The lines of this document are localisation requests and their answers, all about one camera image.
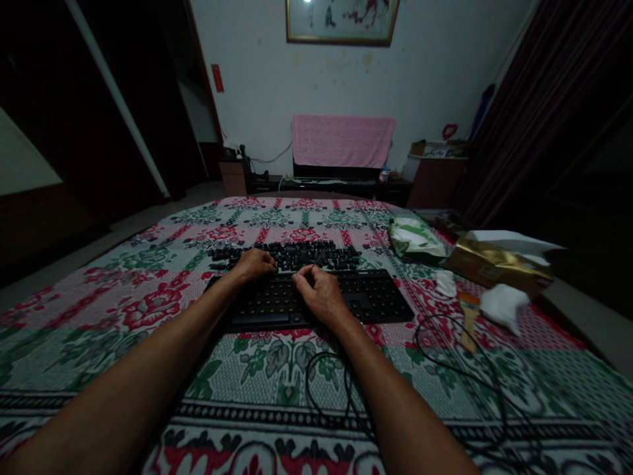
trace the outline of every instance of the forearm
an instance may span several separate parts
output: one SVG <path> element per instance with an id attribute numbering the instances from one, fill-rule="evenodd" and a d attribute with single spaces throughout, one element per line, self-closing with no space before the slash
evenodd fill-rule
<path id="1" fill-rule="evenodd" d="M 7 472 L 119 473 L 134 461 L 239 291 L 227 275 L 101 375 L 22 446 Z"/>
<path id="2" fill-rule="evenodd" d="M 369 403 L 389 473 L 478 473 L 442 421 L 357 319 L 338 319 L 332 330 L 345 348 Z"/>

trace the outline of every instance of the pink towel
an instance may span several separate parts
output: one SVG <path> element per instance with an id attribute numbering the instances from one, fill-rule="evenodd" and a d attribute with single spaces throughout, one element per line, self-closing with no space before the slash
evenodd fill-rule
<path id="1" fill-rule="evenodd" d="M 381 168 L 396 120 L 388 117 L 293 115 L 292 152 L 297 165 Z"/>

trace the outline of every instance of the hand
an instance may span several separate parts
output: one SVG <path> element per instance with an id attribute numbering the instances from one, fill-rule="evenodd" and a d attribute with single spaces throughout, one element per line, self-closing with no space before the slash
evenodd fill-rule
<path id="1" fill-rule="evenodd" d="M 334 323 L 342 319 L 354 319 L 341 297 L 336 276 L 328 274 L 316 264 L 310 264 L 294 274 L 292 280 L 308 308 L 328 327 L 332 328 Z"/>
<path id="2" fill-rule="evenodd" d="M 232 274 L 240 281 L 247 283 L 273 272 L 275 272 L 275 260 L 272 256 L 254 247 L 242 254 L 229 275 Z"/>

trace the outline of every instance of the heart-shaped decoration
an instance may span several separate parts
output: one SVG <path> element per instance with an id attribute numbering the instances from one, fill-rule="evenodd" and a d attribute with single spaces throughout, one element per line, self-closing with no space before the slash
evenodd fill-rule
<path id="1" fill-rule="evenodd" d="M 455 132 L 457 132 L 457 124 L 446 124 L 442 130 L 442 138 L 448 140 L 455 135 Z"/>

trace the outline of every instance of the green plastic bag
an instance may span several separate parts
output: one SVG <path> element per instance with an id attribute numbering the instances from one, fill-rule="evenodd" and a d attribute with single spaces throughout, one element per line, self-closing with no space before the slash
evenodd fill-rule
<path id="1" fill-rule="evenodd" d="M 401 259 L 437 266 L 446 258 L 443 244 L 422 219 L 392 219 L 389 223 L 389 239 Z"/>

